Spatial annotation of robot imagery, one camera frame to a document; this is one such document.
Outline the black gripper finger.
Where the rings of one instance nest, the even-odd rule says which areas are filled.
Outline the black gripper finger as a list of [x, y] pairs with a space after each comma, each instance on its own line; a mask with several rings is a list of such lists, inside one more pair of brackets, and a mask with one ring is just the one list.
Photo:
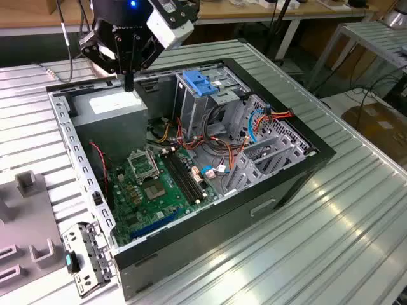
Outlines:
[[134, 90], [134, 75], [147, 69], [161, 54], [163, 46], [154, 35], [134, 34], [130, 70], [128, 73], [128, 90]]
[[122, 87], [126, 92], [129, 92], [129, 68], [126, 61], [127, 56], [119, 51], [121, 37], [113, 39], [116, 43], [116, 52], [113, 53], [114, 58], [102, 52], [102, 47], [109, 50], [104, 46], [94, 31], [90, 31], [83, 36], [79, 41], [81, 54], [87, 59], [92, 61], [96, 66], [101, 68], [108, 74], [116, 74], [117, 78], [121, 81]]

